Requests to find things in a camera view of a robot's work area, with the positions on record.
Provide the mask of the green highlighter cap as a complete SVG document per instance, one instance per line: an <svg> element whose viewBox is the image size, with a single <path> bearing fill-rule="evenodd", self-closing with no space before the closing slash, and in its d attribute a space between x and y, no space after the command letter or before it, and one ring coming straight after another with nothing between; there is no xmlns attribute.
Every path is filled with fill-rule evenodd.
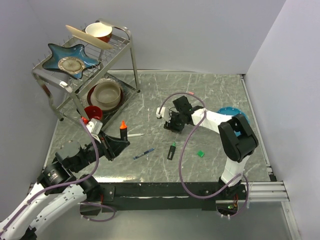
<svg viewBox="0 0 320 240"><path fill-rule="evenodd" d="M202 158L205 155L205 153L200 150L197 152L197 155Z"/></svg>

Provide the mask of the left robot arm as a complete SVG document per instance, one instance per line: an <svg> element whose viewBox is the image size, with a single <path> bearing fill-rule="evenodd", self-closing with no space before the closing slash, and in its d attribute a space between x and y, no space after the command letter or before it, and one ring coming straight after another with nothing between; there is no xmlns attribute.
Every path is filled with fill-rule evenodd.
<svg viewBox="0 0 320 240"><path fill-rule="evenodd" d="M25 200L0 223L2 240L35 240L40 231L69 208L83 201L93 201L100 195L100 184L93 174L80 172L101 157L113 161L130 145L128 140L100 133L84 147L69 141L55 153L37 178Z"/></svg>

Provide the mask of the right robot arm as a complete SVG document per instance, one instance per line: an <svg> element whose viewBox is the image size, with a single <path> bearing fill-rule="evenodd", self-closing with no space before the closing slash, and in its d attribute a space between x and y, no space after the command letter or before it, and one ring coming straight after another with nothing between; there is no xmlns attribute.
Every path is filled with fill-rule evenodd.
<svg viewBox="0 0 320 240"><path fill-rule="evenodd" d="M232 198L239 188L242 180L247 177L244 175L245 165L250 156L259 146L259 141L252 130L250 123L245 115L224 115L207 109L202 99L199 100L200 106L192 107L187 96L188 92L179 92L178 99L173 101L176 111L171 113L163 104L157 108L156 117L164 118L165 128L172 132L181 133L185 125L192 125L193 129L188 134L178 161L179 180L183 189L196 199L209 199L220 195L224 199ZM227 157L222 175L219 178L219 190L210 195L196 195L191 192L183 180L182 160L188 146L190 138L195 131L203 127L209 129L220 136L224 153Z"/></svg>

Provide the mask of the black orange-tipped highlighter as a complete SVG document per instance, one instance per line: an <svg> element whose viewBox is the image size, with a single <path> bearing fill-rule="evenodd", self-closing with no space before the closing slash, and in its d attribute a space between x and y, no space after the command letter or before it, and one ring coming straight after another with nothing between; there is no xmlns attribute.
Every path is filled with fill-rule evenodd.
<svg viewBox="0 0 320 240"><path fill-rule="evenodd" d="M124 120L121 122L121 126L119 127L119 131L120 131L120 139L122 141L127 141L128 140L128 127L127 127Z"/></svg>

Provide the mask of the black green-tipped highlighter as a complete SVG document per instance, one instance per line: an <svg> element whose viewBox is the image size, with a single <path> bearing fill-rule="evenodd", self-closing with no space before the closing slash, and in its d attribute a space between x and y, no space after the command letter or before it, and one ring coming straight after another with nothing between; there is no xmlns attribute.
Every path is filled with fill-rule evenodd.
<svg viewBox="0 0 320 240"><path fill-rule="evenodd" d="M175 151L176 151L176 143L173 142L172 145L169 147L169 151L168 151L168 155L167 155L168 160L171 161L173 159Z"/></svg>

